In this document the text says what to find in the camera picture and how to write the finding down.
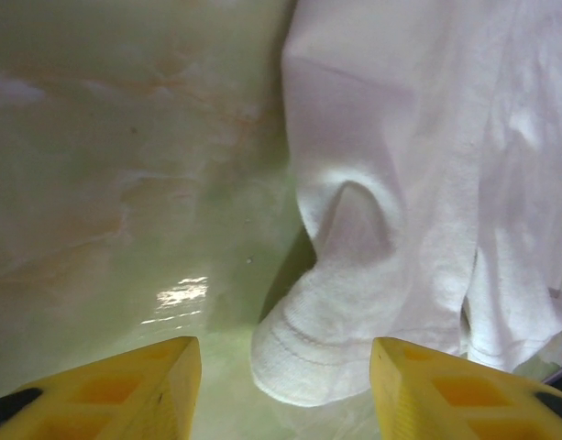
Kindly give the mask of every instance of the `glossy countertop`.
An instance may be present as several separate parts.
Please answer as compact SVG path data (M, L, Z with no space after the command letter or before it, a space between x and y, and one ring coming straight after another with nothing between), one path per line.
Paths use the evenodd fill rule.
M0 0L0 394L199 336L193 439L379 438L369 393L305 410L249 373L314 261L282 119L293 3Z

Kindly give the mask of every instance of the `white towel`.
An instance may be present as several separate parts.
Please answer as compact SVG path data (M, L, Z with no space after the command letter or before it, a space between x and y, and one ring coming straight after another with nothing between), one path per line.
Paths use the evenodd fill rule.
M253 336L262 390L362 392L376 336L512 370L562 330L562 0L301 0L282 68L318 261Z

